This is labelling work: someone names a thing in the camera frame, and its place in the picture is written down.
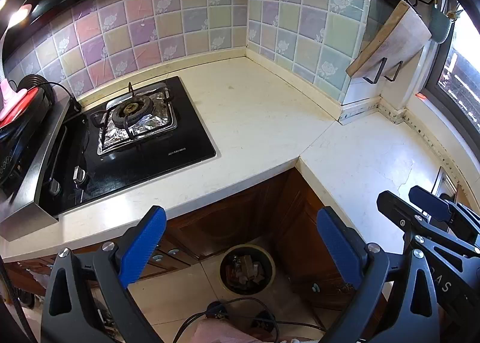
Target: window frame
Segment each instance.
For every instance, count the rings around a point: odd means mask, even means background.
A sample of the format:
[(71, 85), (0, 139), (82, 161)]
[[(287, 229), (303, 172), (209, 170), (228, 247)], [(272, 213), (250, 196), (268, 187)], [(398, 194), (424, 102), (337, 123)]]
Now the window frame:
[(448, 58), (454, 31), (455, 22), (452, 23), (450, 33), (445, 42), (437, 47), (437, 54), (421, 93), (452, 123), (469, 145), (475, 157), (480, 161), (480, 133), (454, 100), (438, 86), (438, 81)]

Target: floral tile pattern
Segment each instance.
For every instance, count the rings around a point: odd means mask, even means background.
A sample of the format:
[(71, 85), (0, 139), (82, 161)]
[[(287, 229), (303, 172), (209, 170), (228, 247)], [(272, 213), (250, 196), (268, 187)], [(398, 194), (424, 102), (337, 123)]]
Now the floral tile pattern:
[[(252, 14), (260, 21), (262, 0), (256, 1)], [(82, 0), (9, 55), (5, 71), (16, 83), (27, 74), (41, 74), (83, 95), (117, 77), (186, 54), (245, 46), (248, 2)], [(272, 19), (276, 15), (278, 2)], [(260, 44), (259, 23), (253, 40)]]
[(272, 59), (275, 38), (275, 63), (342, 101), (369, 8), (370, 0), (249, 0), (247, 47)]

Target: wooden cutting board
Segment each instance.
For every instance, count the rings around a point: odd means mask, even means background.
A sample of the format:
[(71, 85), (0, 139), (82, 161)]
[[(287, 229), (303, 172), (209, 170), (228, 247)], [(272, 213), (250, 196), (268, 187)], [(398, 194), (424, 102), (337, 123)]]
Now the wooden cutting board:
[(387, 58), (382, 75), (400, 61), (404, 64), (430, 39), (431, 33), (421, 18), (406, 2), (400, 0), (390, 17), (358, 57), (347, 68), (352, 78), (375, 78), (380, 63)]

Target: kitchen countertop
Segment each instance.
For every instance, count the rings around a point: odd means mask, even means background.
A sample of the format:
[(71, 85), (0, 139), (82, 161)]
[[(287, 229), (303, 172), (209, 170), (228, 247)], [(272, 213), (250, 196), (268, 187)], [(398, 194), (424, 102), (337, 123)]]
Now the kitchen countertop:
[(402, 232), (376, 209), (391, 190), (408, 200), (431, 189), (440, 161), (404, 123), (380, 113), (342, 126), (297, 89), (246, 57), (178, 75), (213, 140), (217, 156), (59, 216), (57, 224), (7, 242), (5, 262), (54, 254), (120, 236), (152, 205), (168, 218), (223, 199), (296, 166), (326, 205), (385, 251), (401, 252)]

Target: light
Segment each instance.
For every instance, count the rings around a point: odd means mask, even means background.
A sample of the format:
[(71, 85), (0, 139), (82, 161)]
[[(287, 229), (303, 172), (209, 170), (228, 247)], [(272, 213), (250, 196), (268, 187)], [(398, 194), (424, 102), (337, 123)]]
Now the light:
[(31, 10), (31, 4), (25, 4), (21, 6), (18, 11), (11, 16), (10, 21), (8, 22), (8, 28), (15, 26), (17, 23), (20, 23), (25, 18), (27, 18)]

